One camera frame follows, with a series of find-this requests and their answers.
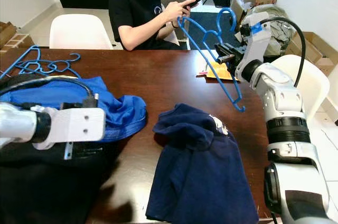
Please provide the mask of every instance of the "young man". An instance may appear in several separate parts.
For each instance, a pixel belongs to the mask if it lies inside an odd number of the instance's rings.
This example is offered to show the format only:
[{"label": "young man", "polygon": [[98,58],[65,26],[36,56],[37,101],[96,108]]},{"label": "young man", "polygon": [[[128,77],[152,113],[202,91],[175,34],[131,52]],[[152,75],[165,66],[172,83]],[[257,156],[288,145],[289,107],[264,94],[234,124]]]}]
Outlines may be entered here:
[{"label": "young man", "polygon": [[194,1],[170,2],[162,12],[161,0],[109,0],[115,40],[128,51],[180,50],[163,39],[178,27],[177,17],[190,16],[190,8],[184,6]]}]

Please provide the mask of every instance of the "wooden table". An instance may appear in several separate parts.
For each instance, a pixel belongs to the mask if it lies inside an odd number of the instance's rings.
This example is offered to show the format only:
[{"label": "wooden table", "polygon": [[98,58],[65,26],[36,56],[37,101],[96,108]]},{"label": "wooden table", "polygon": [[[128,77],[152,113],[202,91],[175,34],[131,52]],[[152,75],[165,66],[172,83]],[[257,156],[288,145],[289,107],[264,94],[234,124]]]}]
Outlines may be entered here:
[{"label": "wooden table", "polygon": [[[25,49],[12,49],[1,56],[4,71]],[[42,59],[69,59],[79,52],[81,60],[72,68],[83,78],[101,76],[116,98],[142,97],[147,104],[145,128],[127,142],[118,157],[119,165],[102,186],[102,193],[87,223],[148,223],[145,211],[158,157],[163,147],[154,140],[152,128],[158,115],[179,102],[202,109],[219,119],[235,135],[245,173],[259,216],[270,216],[264,203],[264,167],[268,164],[266,126],[259,97],[246,82],[240,84],[246,111],[235,110],[219,84],[197,77],[202,57],[197,51],[122,51],[42,49]],[[235,95],[233,83],[226,87]]]}]

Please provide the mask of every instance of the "black cable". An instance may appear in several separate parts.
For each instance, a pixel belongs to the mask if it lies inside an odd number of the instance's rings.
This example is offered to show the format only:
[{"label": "black cable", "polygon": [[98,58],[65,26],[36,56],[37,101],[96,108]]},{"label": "black cable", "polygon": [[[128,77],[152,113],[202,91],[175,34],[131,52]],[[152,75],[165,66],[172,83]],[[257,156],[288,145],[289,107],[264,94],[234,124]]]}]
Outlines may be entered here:
[{"label": "black cable", "polygon": [[12,85],[10,87],[7,87],[3,90],[0,90],[0,96],[2,96],[3,94],[9,92],[9,91],[13,91],[17,88],[26,86],[26,85],[30,85],[30,84],[35,84],[35,83],[42,83],[42,82],[50,82],[50,81],[67,81],[67,82],[71,82],[71,83],[75,83],[80,85],[81,87],[83,87],[88,96],[93,96],[93,92],[91,91],[91,89],[84,83],[76,80],[76,79],[71,79],[71,78],[65,78],[65,77],[45,77],[45,78],[40,78],[40,79],[34,79],[34,80],[28,80],[28,81],[24,81],[24,82],[20,82],[18,84]]},{"label": "black cable", "polygon": [[297,74],[297,78],[294,84],[294,87],[297,87],[299,79],[301,78],[301,74],[302,74],[302,70],[303,70],[303,65],[304,65],[304,60],[305,60],[305,51],[306,51],[306,45],[305,45],[305,38],[304,35],[301,31],[301,29],[297,26],[296,23],[290,21],[287,18],[284,17],[273,17],[270,19],[265,19],[260,21],[260,24],[264,24],[267,22],[273,22],[273,21],[282,21],[282,22],[287,22],[288,24],[290,24],[292,27],[294,27],[296,29],[296,31],[299,34],[299,37],[301,38],[301,42],[302,42],[302,59],[301,59],[301,64],[299,65],[299,70],[298,70],[298,74]]},{"label": "black cable", "polygon": [[278,224],[275,214],[272,212],[271,216],[273,217],[274,224]]},{"label": "black cable", "polygon": [[6,103],[7,103],[7,104],[11,104],[11,105],[13,105],[13,106],[22,107],[22,104],[18,104],[18,103],[16,103],[16,102],[7,101]]}]

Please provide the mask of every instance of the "white chair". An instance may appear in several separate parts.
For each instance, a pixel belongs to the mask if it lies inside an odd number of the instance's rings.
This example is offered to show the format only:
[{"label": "white chair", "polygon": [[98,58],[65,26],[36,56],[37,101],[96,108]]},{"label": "white chair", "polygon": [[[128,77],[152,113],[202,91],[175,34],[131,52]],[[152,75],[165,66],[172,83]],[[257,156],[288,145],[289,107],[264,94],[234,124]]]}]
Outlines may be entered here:
[{"label": "white chair", "polygon": [[[161,6],[162,6],[162,12],[163,12],[165,10],[165,7],[164,7],[163,4],[161,4]],[[180,46],[179,40],[177,39],[177,36],[176,36],[176,33],[175,33],[174,30],[166,38],[164,38],[163,40],[167,41],[167,42],[175,43],[178,46]]]},{"label": "white chair", "polygon": [[[273,61],[271,64],[287,73],[293,81],[295,81],[300,62],[300,56],[284,55]],[[321,70],[319,70],[314,64],[305,60],[297,89],[301,92],[306,120],[309,122],[327,96],[330,89],[330,82]]]},{"label": "white chair", "polygon": [[51,25],[50,49],[112,50],[102,21],[90,14],[63,14]]}]

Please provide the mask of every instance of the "white tile floor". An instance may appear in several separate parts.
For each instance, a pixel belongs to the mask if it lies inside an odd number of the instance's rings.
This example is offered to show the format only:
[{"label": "white tile floor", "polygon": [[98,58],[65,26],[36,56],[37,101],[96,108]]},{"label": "white tile floor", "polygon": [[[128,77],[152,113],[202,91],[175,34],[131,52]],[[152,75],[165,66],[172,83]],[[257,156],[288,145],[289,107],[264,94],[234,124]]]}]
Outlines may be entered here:
[{"label": "white tile floor", "polygon": [[[218,13],[220,8],[216,8],[212,0],[208,0],[205,5],[199,5],[192,9],[192,12],[214,12]],[[82,13],[98,16],[108,33],[108,36],[116,47],[122,49],[116,43],[112,33],[108,10],[60,8],[41,21],[31,32],[30,35],[35,44],[39,46],[49,46],[49,31],[53,19],[61,14]],[[338,127],[330,120],[325,111],[320,108],[313,120],[309,123],[311,140],[316,145],[321,161],[327,186],[330,192],[331,201],[329,206],[329,217],[338,222]]]}]

